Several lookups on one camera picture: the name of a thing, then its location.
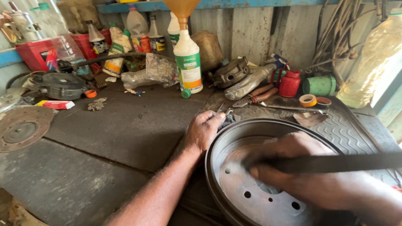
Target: clutch plate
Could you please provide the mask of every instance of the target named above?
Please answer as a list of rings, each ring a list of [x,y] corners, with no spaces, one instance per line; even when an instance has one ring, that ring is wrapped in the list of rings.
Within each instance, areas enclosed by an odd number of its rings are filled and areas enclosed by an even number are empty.
[[[0,114],[0,152],[13,152],[35,143],[49,130],[53,111],[42,106],[14,106]]]
[[[243,120],[218,133],[207,151],[205,172],[217,206],[233,225],[310,226],[320,220],[318,209],[255,180],[241,165],[253,148],[296,131],[304,131],[340,153],[317,133],[277,119]]]

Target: orange funnel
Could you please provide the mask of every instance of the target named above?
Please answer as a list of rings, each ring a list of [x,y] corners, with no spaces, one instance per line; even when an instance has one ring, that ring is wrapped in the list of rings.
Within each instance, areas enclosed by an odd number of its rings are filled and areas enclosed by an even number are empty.
[[[176,15],[180,30],[187,30],[187,19],[201,0],[163,0]]]

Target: tape roll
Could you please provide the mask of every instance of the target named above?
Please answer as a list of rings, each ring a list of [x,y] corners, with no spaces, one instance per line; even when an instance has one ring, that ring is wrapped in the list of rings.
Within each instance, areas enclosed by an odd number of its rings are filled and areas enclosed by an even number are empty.
[[[303,107],[312,107],[316,105],[317,98],[313,94],[306,94],[299,98],[300,105]]]
[[[325,97],[317,97],[317,104],[315,107],[319,109],[328,109],[331,104],[332,101],[330,99]]]

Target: blue shelf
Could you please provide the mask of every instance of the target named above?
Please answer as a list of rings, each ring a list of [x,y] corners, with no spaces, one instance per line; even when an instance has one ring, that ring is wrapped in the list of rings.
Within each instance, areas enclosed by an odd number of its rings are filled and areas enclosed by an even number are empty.
[[[0,51],[0,68],[19,62],[24,61],[15,48]]]
[[[253,7],[275,7],[294,5],[322,5],[325,0],[201,0],[195,9],[218,9],[218,8],[253,8]],[[337,4],[339,0],[330,0],[329,4]],[[169,8],[163,1],[147,1],[133,3],[140,12],[166,11]],[[110,5],[96,5],[99,13],[120,13],[129,12],[128,3],[116,3]]]

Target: hand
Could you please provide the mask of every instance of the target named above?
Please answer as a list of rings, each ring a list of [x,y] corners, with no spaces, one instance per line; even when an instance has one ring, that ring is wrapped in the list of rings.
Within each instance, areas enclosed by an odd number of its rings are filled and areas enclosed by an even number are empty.
[[[202,155],[215,139],[218,127],[225,121],[225,113],[206,111],[190,122],[184,147],[195,154]]]
[[[264,149],[264,155],[288,158],[335,154],[304,132],[288,134],[260,148]],[[301,201],[331,210],[352,210],[364,191],[373,187],[373,183],[381,183],[364,172],[286,174],[267,165],[251,168],[250,175],[265,184],[286,191]]]

